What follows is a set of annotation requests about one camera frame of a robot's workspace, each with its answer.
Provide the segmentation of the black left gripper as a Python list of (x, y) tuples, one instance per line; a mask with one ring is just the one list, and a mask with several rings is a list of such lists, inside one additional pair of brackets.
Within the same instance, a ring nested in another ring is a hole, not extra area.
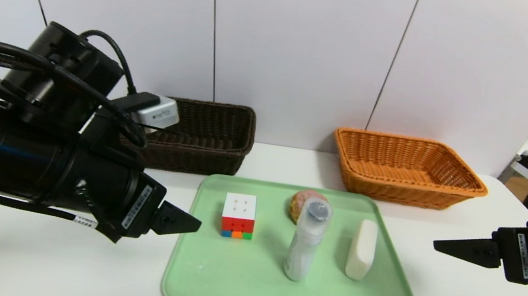
[(135, 152), (73, 147), (68, 162), (61, 218), (89, 227), (112, 242), (197, 232), (202, 222), (179, 207), (160, 202), (166, 188), (144, 172)]

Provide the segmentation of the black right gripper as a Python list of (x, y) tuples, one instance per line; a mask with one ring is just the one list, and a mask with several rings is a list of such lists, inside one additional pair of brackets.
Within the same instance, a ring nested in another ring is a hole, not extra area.
[(504, 267), (507, 281), (528, 285), (528, 223), (503, 227), (492, 239), (435, 240), (436, 251), (484, 268)]

